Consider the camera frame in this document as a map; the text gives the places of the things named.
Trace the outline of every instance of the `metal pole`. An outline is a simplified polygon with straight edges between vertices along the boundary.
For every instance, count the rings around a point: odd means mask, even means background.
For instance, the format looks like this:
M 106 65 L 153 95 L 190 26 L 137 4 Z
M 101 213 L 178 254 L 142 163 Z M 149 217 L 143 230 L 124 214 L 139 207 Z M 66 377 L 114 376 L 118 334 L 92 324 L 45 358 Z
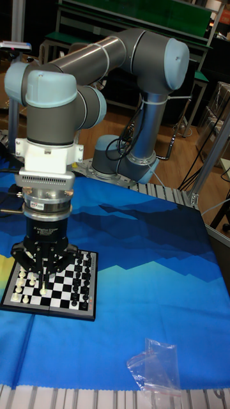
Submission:
M 26 0 L 13 0 L 11 40 L 23 42 Z M 22 59 L 22 53 L 13 59 L 12 64 Z M 15 138 L 19 127 L 19 103 L 10 98 L 8 120 L 9 150 L 15 152 Z
M 194 183 L 194 186 L 188 193 L 188 198 L 190 201 L 192 200 L 192 196 L 198 195 L 199 191 L 202 189 L 208 175 L 210 174 L 213 166 L 215 165 L 217 159 L 219 158 L 225 143 L 227 142 L 230 135 L 230 113 L 227 115 L 227 119 L 225 120 L 220 133 L 213 145 L 210 154 L 208 155 L 204 165 L 202 166 L 201 172 L 197 177 L 197 180 Z
M 215 21 L 214 21 L 214 24 L 213 24 L 213 26 L 212 26 L 211 33 L 210 33 L 210 36 L 209 36 L 208 42 L 207 42 L 207 46 L 208 46 L 208 47 L 209 47 L 210 44 L 211 44 L 211 41 L 212 41 L 212 39 L 213 39 L 213 35 L 215 34 L 217 25 L 218 25 L 218 23 L 219 23 L 219 21 L 220 21 L 222 12 L 223 12 L 223 10 L 224 10 L 224 6 L 225 6 L 225 4 L 221 4 L 220 10 L 218 11 L 218 14 L 217 14 L 217 16 L 216 16 L 216 18 L 215 18 Z M 198 71 L 201 71 L 201 68 L 202 68 L 202 65 L 203 65 L 203 63 L 204 63 L 204 60 L 205 60 L 206 55 L 207 55 L 207 52 L 205 52 L 205 53 L 203 54 L 203 56 L 202 56 L 201 62 L 200 62 L 199 67 L 198 67 Z

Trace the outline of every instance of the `blue tablecloth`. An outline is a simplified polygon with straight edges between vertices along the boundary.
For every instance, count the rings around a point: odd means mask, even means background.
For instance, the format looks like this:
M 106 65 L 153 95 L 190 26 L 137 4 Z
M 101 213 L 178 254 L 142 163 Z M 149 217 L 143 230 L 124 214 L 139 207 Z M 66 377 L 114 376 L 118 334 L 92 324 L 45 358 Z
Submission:
M 135 390 L 126 362 L 147 337 L 178 346 L 182 389 L 230 387 L 229 296 L 199 212 L 83 177 L 74 189 L 69 241 L 99 253 L 96 320 L 0 311 L 0 383 Z M 25 232 L 0 219 L 0 254 Z

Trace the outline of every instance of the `sticker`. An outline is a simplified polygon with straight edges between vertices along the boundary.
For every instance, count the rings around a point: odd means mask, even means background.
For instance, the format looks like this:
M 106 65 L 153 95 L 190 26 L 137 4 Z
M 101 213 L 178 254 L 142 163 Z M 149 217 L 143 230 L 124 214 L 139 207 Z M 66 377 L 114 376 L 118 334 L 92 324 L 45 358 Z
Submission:
M 44 210 L 44 204 L 43 203 L 37 203 L 37 202 L 31 202 L 31 208 L 32 209 L 37 209 L 37 210 Z

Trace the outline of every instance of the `white mounting bracket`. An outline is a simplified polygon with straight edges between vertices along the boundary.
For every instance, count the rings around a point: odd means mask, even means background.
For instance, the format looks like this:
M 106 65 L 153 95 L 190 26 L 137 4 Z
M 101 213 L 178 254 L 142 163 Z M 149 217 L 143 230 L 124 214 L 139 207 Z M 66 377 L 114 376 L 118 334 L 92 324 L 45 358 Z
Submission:
M 65 174 L 67 165 L 83 161 L 84 146 L 42 145 L 16 138 L 16 157 L 25 158 L 25 170 L 45 173 Z

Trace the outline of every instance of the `silver adapter plate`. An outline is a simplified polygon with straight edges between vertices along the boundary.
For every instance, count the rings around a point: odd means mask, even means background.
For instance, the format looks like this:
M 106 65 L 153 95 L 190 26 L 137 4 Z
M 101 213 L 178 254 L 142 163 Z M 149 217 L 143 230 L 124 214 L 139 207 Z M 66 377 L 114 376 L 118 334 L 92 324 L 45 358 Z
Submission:
M 66 172 L 65 174 L 28 172 L 22 167 L 19 174 L 15 175 L 15 181 L 21 187 L 70 190 L 73 187 L 75 176 L 72 172 Z

